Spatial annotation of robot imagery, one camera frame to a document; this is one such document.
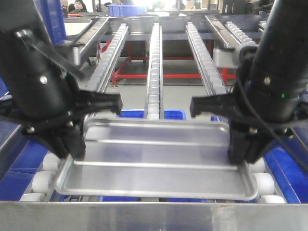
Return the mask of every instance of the floor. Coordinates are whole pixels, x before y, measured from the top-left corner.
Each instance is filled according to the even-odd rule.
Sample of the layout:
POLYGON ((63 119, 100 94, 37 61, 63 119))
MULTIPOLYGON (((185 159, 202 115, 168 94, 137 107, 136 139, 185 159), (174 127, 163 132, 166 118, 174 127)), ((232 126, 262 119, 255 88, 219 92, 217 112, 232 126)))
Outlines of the floor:
MULTIPOLYGON (((125 58, 120 58, 119 66, 125 58)), ((87 79, 79 82, 81 88, 87 85, 92 72, 95 69, 95 59, 92 59, 93 66, 87 63, 82 67, 87 79)), ((146 74, 148 64, 142 61, 133 62, 123 70, 125 74, 146 74)), ((163 71, 165 74, 195 74, 198 73, 194 60, 165 60, 163 71)), ((165 110, 183 110, 186 113, 187 120, 190 116, 190 103, 192 96, 205 96, 206 92, 200 79, 164 79, 164 108, 165 110)), ((121 79, 118 81, 117 88, 109 83, 106 93, 121 94, 123 109, 144 109, 146 99, 146 79, 121 79)), ((115 117, 110 112, 101 112, 99 115, 104 117, 115 117)), ((196 120, 209 121, 209 115, 200 115, 196 120)))

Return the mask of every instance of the aluminum baking tray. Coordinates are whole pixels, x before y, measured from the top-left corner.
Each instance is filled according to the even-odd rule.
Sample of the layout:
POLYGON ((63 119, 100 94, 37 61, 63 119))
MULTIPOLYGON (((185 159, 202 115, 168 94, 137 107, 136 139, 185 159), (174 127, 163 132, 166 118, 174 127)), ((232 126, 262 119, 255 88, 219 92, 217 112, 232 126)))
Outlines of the aluminum baking tray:
POLYGON ((92 24, 91 19, 66 18, 64 22, 66 35, 71 36, 81 35, 92 24))
POLYGON ((222 122, 101 119, 85 121, 86 155, 68 157, 56 191, 66 195, 252 200, 247 163, 228 162, 222 122))

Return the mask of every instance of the red support bar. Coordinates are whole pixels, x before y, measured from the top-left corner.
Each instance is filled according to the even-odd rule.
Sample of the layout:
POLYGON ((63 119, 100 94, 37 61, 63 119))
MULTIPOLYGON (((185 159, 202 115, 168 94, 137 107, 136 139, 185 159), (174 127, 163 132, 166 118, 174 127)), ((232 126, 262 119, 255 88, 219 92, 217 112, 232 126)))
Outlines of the red support bar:
POLYGON ((113 85, 116 85, 116 80, 117 80, 118 78, 120 78, 120 77, 119 77, 119 73, 120 73, 121 71, 123 71, 123 69, 125 68, 125 66, 126 66, 130 61, 131 61, 131 57, 128 57, 128 58, 125 60, 125 62, 122 63, 122 65, 112 74, 112 84, 113 84, 113 85))
POLYGON ((102 52, 105 52, 107 50, 107 48, 109 47, 111 41, 106 41, 106 45, 104 47, 102 47, 102 52))
MULTIPOLYGON (((149 60, 149 57, 132 56, 131 60, 149 60)), ((194 57, 190 57, 190 56, 163 57, 163 60, 194 60, 194 57)))
POLYGON ((228 79, 235 79, 236 78, 235 75, 228 74, 228 69, 226 67, 222 69, 222 71, 220 72, 220 75, 221 75, 221 77, 222 77, 222 79, 225 83, 227 83, 228 79))
MULTIPOLYGON (((134 56, 128 57, 125 62, 113 73, 112 75, 112 84, 116 85, 117 79, 124 78, 147 78, 147 74, 121 74, 121 71, 125 68, 125 66, 131 62, 131 60, 148 60, 149 57, 142 56, 134 56)), ((194 57, 164 57, 164 60, 193 60, 194 57)), ((164 78, 200 78, 199 74, 164 74, 164 78)))
MULTIPOLYGON (((147 78, 147 74, 117 74, 116 78, 147 78)), ((164 74, 164 78, 200 78, 199 74, 164 74)))

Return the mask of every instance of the blue plastic crate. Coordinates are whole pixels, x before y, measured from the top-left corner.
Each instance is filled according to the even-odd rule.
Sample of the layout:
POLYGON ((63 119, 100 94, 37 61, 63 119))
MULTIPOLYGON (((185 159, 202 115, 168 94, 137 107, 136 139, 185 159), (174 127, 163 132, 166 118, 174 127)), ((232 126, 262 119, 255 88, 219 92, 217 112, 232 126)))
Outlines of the blue plastic crate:
POLYGON ((308 179, 293 158, 281 147, 265 156, 288 203, 308 203, 308 179))
MULTIPOLYGON (((122 110, 121 115, 118 117, 123 118, 143 118, 144 110, 122 110)), ((165 119, 186 120, 186 113, 183 110, 165 110, 165 119)))
POLYGON ((60 0, 34 0, 40 12, 53 45, 61 45, 66 40, 66 31, 60 0))
POLYGON ((0 98, 5 95, 8 92, 8 89, 6 88, 4 82, 0 78, 0 98))
POLYGON ((140 13, 145 13, 144 6, 134 5, 109 5, 109 15, 111 17, 134 17, 140 13))

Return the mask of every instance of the white roller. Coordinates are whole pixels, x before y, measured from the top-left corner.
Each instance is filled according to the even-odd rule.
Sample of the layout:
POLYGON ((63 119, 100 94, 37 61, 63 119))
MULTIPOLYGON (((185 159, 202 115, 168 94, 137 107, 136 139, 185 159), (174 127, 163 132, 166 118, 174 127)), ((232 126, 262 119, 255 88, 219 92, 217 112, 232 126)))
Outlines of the white roller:
POLYGON ((265 195, 260 198, 261 204, 285 204, 285 200, 282 196, 278 195, 265 195))
POLYGON ((51 187, 55 176, 53 171, 37 172, 32 180, 32 191, 35 193, 46 194, 51 187))
POLYGON ((265 172, 265 161, 264 161, 264 158, 259 159, 254 164, 249 164, 249 170, 252 173, 265 172))
POLYGON ((45 200, 45 195, 43 193, 26 193, 22 195, 19 201, 31 201, 31 202, 41 202, 45 200))
POLYGON ((53 153, 47 153, 43 159, 43 171, 58 171, 61 164, 60 158, 53 153))
POLYGON ((273 177, 269 173, 254 173, 259 196, 273 195, 275 193, 275 185, 273 177))

